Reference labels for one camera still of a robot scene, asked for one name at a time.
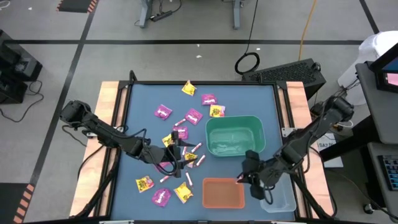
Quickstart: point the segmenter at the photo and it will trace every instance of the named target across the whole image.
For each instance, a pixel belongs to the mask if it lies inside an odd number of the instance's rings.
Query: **green container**
[[[258,117],[228,116],[207,121],[206,143],[215,156],[244,156],[247,150],[263,151],[266,137]]]

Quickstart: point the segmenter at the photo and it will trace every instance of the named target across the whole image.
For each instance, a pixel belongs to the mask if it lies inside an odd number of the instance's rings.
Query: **gray floor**
[[[13,39],[78,40],[87,14],[56,12],[59,1],[12,0],[0,11],[0,29]],[[395,0],[367,0],[369,10],[380,31],[398,29]],[[164,10],[175,9],[178,1],[164,2]],[[299,40],[312,1],[259,1],[253,39]],[[215,0],[183,0],[181,10],[146,29],[134,26],[139,18],[140,1],[101,0],[98,4],[88,40],[164,40],[164,39],[247,39],[255,5],[246,0],[241,13],[240,30],[232,29],[232,5]],[[159,3],[155,1],[154,12]],[[357,0],[319,0],[308,27],[307,40],[363,40],[373,34],[366,15]],[[45,99],[34,106],[19,124],[0,118],[0,182],[28,182],[62,86],[76,51],[76,45],[23,45],[43,63],[39,80],[44,82]],[[239,80],[234,63],[246,45],[85,45],[78,62],[67,100],[79,99],[95,108],[100,84],[106,80],[125,80],[133,69],[140,80]],[[251,45],[261,57],[260,68],[294,62],[298,45]],[[305,45],[302,58],[313,58],[322,65],[327,80],[317,100],[324,100],[337,88],[337,78],[355,61],[357,45]],[[241,68],[249,68],[245,60]],[[1,106],[5,113],[19,117],[35,100],[27,96],[22,105]],[[356,108],[368,113],[366,107]],[[77,168],[83,147],[63,133],[58,123],[39,182],[25,218],[26,222],[66,218],[76,187]],[[350,166],[350,159],[345,164]],[[349,183],[327,174],[336,197],[341,220],[389,223],[385,214],[366,215],[366,202]]]

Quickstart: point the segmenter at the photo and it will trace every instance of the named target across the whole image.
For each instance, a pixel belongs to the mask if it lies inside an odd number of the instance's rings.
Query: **yellow cable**
[[[313,10],[315,9],[315,5],[317,5],[317,0],[313,0],[312,8],[311,8],[310,14],[308,15],[307,23],[305,24],[305,27],[304,27],[304,30],[303,30],[303,35],[301,36],[301,41],[300,41],[300,53],[298,53],[298,60],[301,59],[304,36],[305,36],[306,31],[307,31],[308,24],[310,23]]]

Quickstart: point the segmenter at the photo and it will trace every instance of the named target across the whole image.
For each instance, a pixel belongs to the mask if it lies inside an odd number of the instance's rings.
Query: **pink candy stick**
[[[160,183],[163,183],[165,180],[167,180],[170,176],[165,176],[160,180]]]
[[[181,121],[179,121],[179,122],[177,122],[177,123],[175,123],[175,127],[177,127],[178,125],[180,125],[180,124],[182,124],[182,123],[184,123],[186,121],[186,119],[184,118],[184,119],[182,119]]]
[[[195,146],[191,152],[195,152],[199,147],[201,146],[201,143],[199,143],[197,146]]]
[[[197,166],[199,166],[202,162],[203,162],[203,160],[205,159],[205,155],[203,155],[203,156],[201,156],[201,158],[199,159],[199,161],[197,162]]]
[[[187,176],[187,179],[189,181],[189,186],[193,187],[193,183],[192,183],[191,177],[189,177],[189,173],[185,172],[185,175]]]

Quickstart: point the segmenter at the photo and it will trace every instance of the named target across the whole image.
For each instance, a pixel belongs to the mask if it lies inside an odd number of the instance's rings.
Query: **yellow candy package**
[[[178,188],[174,189],[174,192],[177,194],[177,197],[181,200],[182,203],[187,202],[188,198],[193,196],[191,190],[187,187],[187,183],[184,182]]]
[[[184,155],[185,160],[196,159],[197,157],[198,157],[198,155],[195,155],[195,154],[192,154],[192,153],[189,153],[189,152],[186,152],[185,155]],[[192,162],[188,163],[187,167],[192,168],[194,162],[195,161],[192,161]]]
[[[169,144],[173,144],[172,135],[169,134],[168,136],[162,138],[162,142],[163,142],[163,144],[164,144],[166,147],[169,146]]]
[[[225,116],[225,106],[210,105],[210,116],[214,118]]]
[[[193,95],[195,94],[195,90],[196,90],[196,89],[197,89],[197,88],[194,87],[194,86],[191,84],[191,81],[190,81],[190,80],[188,80],[188,81],[186,82],[186,84],[184,85],[184,87],[182,87],[182,91],[183,91],[184,93],[188,94],[188,95],[191,95],[191,96],[193,96]]]
[[[137,182],[137,187],[138,187],[138,191],[144,192],[148,189],[151,189],[155,183],[149,178],[149,176],[145,176],[141,179],[136,180]]]

